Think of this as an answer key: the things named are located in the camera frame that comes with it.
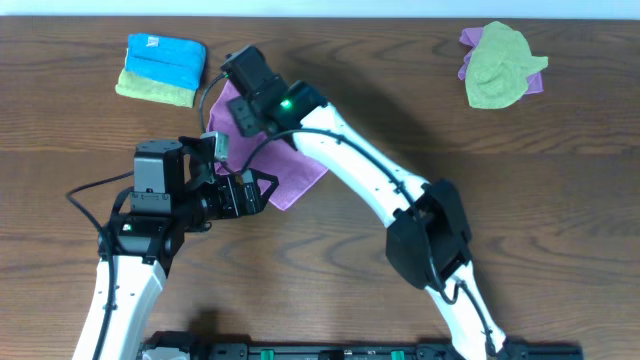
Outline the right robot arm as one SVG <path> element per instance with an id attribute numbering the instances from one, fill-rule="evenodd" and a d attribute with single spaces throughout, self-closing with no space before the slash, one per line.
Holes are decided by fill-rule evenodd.
<path id="1" fill-rule="evenodd" d="M 239 93 L 230 112 L 245 137 L 289 139 L 301 154 L 341 179 L 386 229 L 385 254 L 396 272 L 428 293 L 463 359 L 501 359 L 506 335 L 474 278 L 470 226 L 457 188 L 430 183 L 390 160 L 354 131 L 311 85 L 288 85 L 249 45 L 226 57 L 222 72 Z"/>

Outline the purple microfibre cloth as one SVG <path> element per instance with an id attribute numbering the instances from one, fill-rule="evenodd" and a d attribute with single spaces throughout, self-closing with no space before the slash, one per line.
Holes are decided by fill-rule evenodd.
<path id="1" fill-rule="evenodd" d="M 226 163 L 233 172 L 239 172 L 251 152 L 267 138 L 264 133 L 254 137 L 240 135 L 227 107 L 238 96 L 239 92 L 227 81 L 210 110 L 208 123 L 209 131 L 229 136 Z M 297 152 L 284 140 L 266 145 L 251 161 L 250 167 L 278 178 L 279 186 L 269 202 L 281 211 L 289 209 L 328 172 L 326 167 Z"/>

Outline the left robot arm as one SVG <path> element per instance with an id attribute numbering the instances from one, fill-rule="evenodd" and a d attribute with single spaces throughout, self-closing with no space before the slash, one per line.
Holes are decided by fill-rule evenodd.
<path id="1" fill-rule="evenodd" d="M 264 210 L 277 177 L 255 169 L 216 173 L 227 150 L 223 134 L 137 145 L 133 186 L 116 196 L 108 221 L 95 226 L 100 261 L 74 358 L 135 358 L 186 234 Z"/>

